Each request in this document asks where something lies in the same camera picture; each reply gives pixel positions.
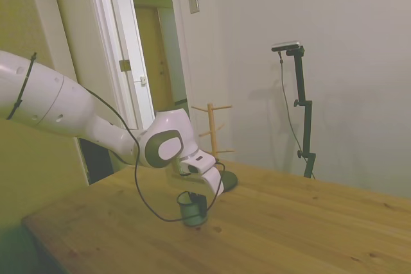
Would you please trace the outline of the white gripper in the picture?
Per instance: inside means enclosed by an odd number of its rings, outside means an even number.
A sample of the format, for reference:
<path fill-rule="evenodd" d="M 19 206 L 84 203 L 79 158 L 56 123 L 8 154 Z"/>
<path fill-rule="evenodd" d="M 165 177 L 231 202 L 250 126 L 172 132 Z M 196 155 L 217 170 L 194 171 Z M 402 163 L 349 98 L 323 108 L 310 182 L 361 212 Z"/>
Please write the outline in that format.
<path fill-rule="evenodd" d="M 197 202 L 198 213 L 200 217 L 207 216 L 207 198 L 215 194 L 222 193 L 222 185 L 220 183 L 220 172 L 217 168 L 212 167 L 203 174 L 189 174 L 182 176 L 180 173 L 171 171 L 171 186 L 181 191 L 189 192 L 191 204 Z"/>

